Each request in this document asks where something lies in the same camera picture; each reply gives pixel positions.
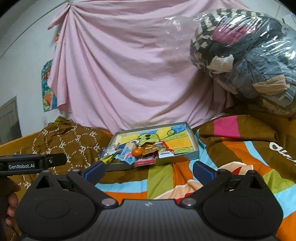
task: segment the tray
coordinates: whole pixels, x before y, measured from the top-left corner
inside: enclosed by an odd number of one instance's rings
[[[158,126],[143,127],[138,129],[116,132],[108,146],[124,144],[138,138],[152,138],[157,141],[165,141],[169,148],[176,153],[175,156],[157,158],[156,163],[149,166],[161,166],[183,161],[191,161],[199,158],[198,144],[187,122],[178,122]],[[106,171],[128,170],[134,168],[134,164],[114,161],[106,166]]]

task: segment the striped blanket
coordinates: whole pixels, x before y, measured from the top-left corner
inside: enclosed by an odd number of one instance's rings
[[[256,118],[234,115],[207,122],[195,137],[199,160],[206,165],[240,175],[256,170],[263,176],[284,212],[276,236],[281,241],[295,241],[296,155],[293,156],[292,149],[284,150],[279,145],[277,133]],[[108,172],[96,187],[119,203],[123,199],[169,198],[180,202],[202,187],[192,174],[195,161]]]

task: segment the gray tray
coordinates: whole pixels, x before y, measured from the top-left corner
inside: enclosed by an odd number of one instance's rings
[[[114,134],[114,136],[111,139],[108,146],[116,143],[118,135],[127,136],[127,135],[131,135],[131,134],[137,134],[138,132],[141,132],[141,133],[144,131],[149,132],[149,131],[155,130],[155,129],[165,128],[165,127],[170,127],[170,126],[178,126],[178,125],[185,125],[186,131],[187,131],[188,136],[191,140],[194,151],[187,152],[184,154],[178,154],[178,155],[171,156],[171,157],[157,158],[156,163],[154,165],[149,165],[149,166],[161,166],[161,165],[168,165],[168,164],[172,164],[172,163],[178,163],[178,162],[191,161],[191,160],[198,159],[199,158],[198,144],[197,144],[194,134],[187,122],[178,122],[178,123],[172,123],[172,124],[143,127],[143,128],[132,129],[132,130],[127,130],[127,131],[119,131]],[[112,162],[112,163],[108,164],[106,166],[106,171],[128,170],[128,169],[132,169],[132,168],[134,168],[133,164],[129,165],[126,162],[117,161],[117,162]]]

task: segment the pink cloth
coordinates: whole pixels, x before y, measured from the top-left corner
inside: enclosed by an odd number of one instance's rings
[[[173,48],[157,46],[155,33],[166,17],[190,17],[221,7],[246,9],[234,0],[68,5],[49,26],[62,23],[48,80],[59,109],[73,113],[83,126],[112,133],[181,121],[195,127],[210,120],[225,108],[227,93],[174,55]]]

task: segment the door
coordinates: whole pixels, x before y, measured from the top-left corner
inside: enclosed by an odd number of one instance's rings
[[[0,145],[22,137],[16,97],[0,107]]]

